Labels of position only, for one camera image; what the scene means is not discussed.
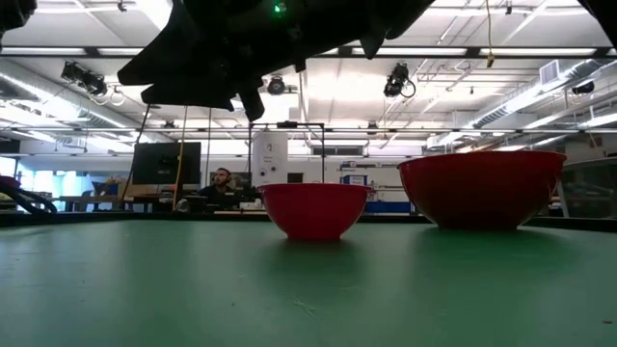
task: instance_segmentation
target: bowl rim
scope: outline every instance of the bowl rim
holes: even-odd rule
[[[445,156],[447,156],[447,157],[450,157],[450,156],[462,156],[462,155],[466,155],[466,156],[470,156],[470,155],[476,155],[476,156],[477,155],[508,156],[508,155],[522,155],[523,153],[535,153],[535,154],[548,154],[548,155],[552,155],[553,157],[559,157],[561,159],[562,163],[564,163],[568,159],[568,156],[566,154],[552,152],[552,151],[547,151],[547,150],[516,150],[516,151],[482,150],[482,151],[469,152],[469,153],[448,153],[448,154],[440,154],[440,155],[431,155],[431,156],[426,156],[426,157],[422,157],[422,158],[406,160],[406,161],[398,164],[396,166],[396,169],[400,171],[402,166],[408,165],[410,163],[413,163],[413,162],[416,162],[416,161],[435,160],[436,158],[443,158]]]
[[[263,184],[257,187],[257,191],[259,191],[260,193],[263,193],[266,190],[269,189],[276,189],[276,188],[282,188],[282,187],[316,187],[316,186],[320,186],[320,187],[329,187],[329,188],[333,188],[333,189],[347,189],[347,190],[354,190],[354,191],[365,191],[365,192],[371,192],[373,189],[369,186],[361,186],[361,185],[355,185],[355,184],[343,184],[343,183],[270,183],[270,184]]]

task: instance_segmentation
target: green table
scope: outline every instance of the green table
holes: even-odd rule
[[[0,346],[617,346],[617,234],[0,229]]]

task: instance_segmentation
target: computer monitor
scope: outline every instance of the computer monitor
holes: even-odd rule
[[[133,184],[175,184],[180,144],[138,144],[133,156]],[[200,184],[201,144],[184,144],[181,184]]]

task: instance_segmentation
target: red object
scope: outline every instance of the red object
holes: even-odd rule
[[[369,187],[330,183],[257,188],[270,219],[290,239],[338,240],[361,216]]]
[[[21,183],[18,180],[9,176],[0,175],[0,182],[13,188],[19,188],[21,186]]]
[[[482,151],[398,166],[410,201],[440,227],[515,229],[548,205],[566,156]]]

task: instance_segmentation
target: air vent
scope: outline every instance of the air vent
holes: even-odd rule
[[[340,146],[340,147],[325,147],[326,155],[362,155],[363,146]],[[312,148],[313,155],[321,155],[321,146]]]
[[[559,61],[552,61],[543,67],[540,67],[540,81],[545,86],[559,79]]]

